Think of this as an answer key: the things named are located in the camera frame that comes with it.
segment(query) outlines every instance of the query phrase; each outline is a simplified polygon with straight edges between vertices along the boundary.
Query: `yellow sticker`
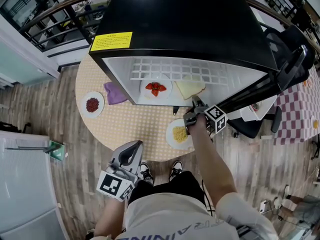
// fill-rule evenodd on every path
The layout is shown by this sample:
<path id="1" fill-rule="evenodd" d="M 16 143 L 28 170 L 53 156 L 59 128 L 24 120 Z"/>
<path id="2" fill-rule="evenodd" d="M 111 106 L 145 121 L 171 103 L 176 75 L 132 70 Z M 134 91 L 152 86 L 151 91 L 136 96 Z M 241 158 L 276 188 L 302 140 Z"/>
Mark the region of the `yellow sticker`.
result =
<path id="1" fill-rule="evenodd" d="M 129 48 L 132 32 L 97 35 L 94 38 L 91 51 Z"/>

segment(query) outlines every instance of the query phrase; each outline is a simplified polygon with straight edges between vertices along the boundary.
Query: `purple cloth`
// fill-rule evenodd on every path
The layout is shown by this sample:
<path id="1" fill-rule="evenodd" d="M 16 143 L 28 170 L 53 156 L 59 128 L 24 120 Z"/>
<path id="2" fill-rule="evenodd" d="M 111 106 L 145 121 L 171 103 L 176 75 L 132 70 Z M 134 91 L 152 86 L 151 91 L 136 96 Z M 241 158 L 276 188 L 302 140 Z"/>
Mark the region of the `purple cloth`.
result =
<path id="1" fill-rule="evenodd" d="M 107 92 L 106 98 L 109 105 L 119 104 L 127 100 L 126 96 L 124 96 L 113 82 L 106 82 L 103 86 Z"/>

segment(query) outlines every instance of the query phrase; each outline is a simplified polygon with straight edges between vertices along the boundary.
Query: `strawberry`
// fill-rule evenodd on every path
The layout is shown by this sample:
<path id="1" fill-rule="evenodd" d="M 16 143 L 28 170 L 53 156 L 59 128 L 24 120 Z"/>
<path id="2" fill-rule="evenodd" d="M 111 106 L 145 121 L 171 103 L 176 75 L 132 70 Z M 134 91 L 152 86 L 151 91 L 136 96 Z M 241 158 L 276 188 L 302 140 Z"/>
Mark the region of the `strawberry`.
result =
<path id="1" fill-rule="evenodd" d="M 163 91 L 165 91 L 167 88 L 164 86 L 164 85 L 160 85 L 160 87 L 159 87 L 159 92 L 163 92 Z"/>
<path id="2" fill-rule="evenodd" d="M 160 84 L 158 82 L 152 83 L 153 89 L 159 89 Z"/>
<path id="3" fill-rule="evenodd" d="M 148 83 L 145 88 L 147 90 L 152 90 L 153 89 L 152 83 Z"/>
<path id="4" fill-rule="evenodd" d="M 156 90 L 156 89 L 153 89 L 152 91 L 151 91 L 151 93 L 154 95 L 154 96 L 158 96 L 158 94 L 159 94 L 159 90 Z"/>

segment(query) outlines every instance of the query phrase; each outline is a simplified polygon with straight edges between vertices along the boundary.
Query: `wire rack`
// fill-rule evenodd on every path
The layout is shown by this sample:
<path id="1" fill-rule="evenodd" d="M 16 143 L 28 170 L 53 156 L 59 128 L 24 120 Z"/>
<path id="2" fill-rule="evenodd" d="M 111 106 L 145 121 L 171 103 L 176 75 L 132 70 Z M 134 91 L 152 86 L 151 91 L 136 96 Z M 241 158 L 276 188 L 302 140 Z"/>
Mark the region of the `wire rack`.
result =
<path id="1" fill-rule="evenodd" d="M 171 81 L 229 85 L 226 64 L 183 58 L 134 58 L 131 80 L 168 80 L 168 78 Z"/>

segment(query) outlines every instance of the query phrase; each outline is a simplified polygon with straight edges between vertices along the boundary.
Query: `red and white checkered tablecloth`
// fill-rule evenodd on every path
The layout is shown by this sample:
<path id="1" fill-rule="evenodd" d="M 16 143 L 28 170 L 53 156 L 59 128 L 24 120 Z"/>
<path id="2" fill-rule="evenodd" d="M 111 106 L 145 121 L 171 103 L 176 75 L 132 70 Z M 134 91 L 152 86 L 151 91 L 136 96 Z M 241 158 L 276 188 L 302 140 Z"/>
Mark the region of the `red and white checkered tablecloth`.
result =
<path id="1" fill-rule="evenodd" d="M 308 82 L 294 85 L 281 93 L 274 105 L 282 109 L 282 122 L 275 134 L 274 145 L 304 142 L 320 133 L 312 120 L 320 121 L 320 83 L 315 67 Z"/>

